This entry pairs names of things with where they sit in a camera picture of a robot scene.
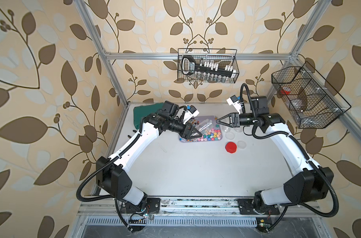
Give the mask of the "clear plastic jar lid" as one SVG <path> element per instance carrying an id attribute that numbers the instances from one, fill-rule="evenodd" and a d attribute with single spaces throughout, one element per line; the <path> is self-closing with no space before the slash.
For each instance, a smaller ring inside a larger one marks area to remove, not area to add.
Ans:
<path id="1" fill-rule="evenodd" d="M 232 132 L 226 132 L 226 133 L 225 133 L 225 137 L 226 137 L 228 140 L 234 140 L 235 134 L 232 133 Z"/>

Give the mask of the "small clear sprinkles jar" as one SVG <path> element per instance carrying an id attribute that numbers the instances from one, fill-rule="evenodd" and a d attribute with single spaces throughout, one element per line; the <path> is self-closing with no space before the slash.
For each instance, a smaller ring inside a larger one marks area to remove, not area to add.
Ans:
<path id="1" fill-rule="evenodd" d="M 210 119 L 205 119 L 204 121 L 200 122 L 196 129 L 201 132 L 202 134 L 207 134 L 214 128 L 213 122 Z"/>

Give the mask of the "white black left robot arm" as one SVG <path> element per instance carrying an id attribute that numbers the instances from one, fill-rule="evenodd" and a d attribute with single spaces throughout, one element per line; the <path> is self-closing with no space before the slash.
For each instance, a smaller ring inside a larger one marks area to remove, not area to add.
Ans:
<path id="1" fill-rule="evenodd" d="M 165 131 L 175 132 L 187 140 L 200 138 L 202 133 L 190 123 L 190 119 L 198 115 L 199 111 L 194 106 L 164 102 L 159 110 L 141 118 L 138 131 L 123 147 L 108 158 L 100 157 L 97 160 L 96 170 L 80 184 L 76 198 L 81 202 L 112 198 L 115 205 L 129 203 L 133 214 L 147 218 L 150 210 L 148 195 L 133 185 L 129 171 L 147 146 Z M 106 195 L 82 196 L 84 187 L 93 178 L 98 187 L 107 192 Z"/>

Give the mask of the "red lid candy jar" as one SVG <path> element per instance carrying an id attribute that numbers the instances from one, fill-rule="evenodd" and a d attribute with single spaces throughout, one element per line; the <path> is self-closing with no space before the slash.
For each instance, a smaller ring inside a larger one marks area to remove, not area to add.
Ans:
<path id="1" fill-rule="evenodd" d="M 236 127 L 236 128 L 234 128 L 234 131 L 237 133 L 243 132 L 242 127 Z"/>

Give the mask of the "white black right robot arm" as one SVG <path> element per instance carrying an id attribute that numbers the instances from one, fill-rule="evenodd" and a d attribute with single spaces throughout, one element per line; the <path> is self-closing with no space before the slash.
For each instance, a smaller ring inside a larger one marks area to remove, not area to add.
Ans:
<path id="1" fill-rule="evenodd" d="M 275 205 L 283 207 L 282 213 L 272 225 L 261 222 L 257 230 L 261 233 L 272 232 L 288 208 L 297 205 L 321 217 L 336 216 L 339 199 L 332 186 L 333 171 L 320 166 L 307 153 L 279 114 L 269 112 L 265 106 L 265 97 L 251 97 L 248 85 L 243 83 L 239 97 L 232 96 L 227 101 L 237 111 L 217 119 L 217 124 L 230 128 L 252 127 L 253 138 L 271 139 L 282 153 L 292 174 L 292 178 L 282 186 L 255 193 L 252 209 L 257 214 L 265 214 Z"/>

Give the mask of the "red jar lid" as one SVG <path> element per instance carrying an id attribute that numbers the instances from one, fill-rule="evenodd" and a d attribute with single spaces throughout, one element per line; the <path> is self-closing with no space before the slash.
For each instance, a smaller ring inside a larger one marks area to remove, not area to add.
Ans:
<path id="1" fill-rule="evenodd" d="M 235 153 L 237 151 L 237 145 L 234 143 L 234 142 L 228 142 L 226 145 L 225 145 L 225 150 L 228 152 L 228 153 Z"/>

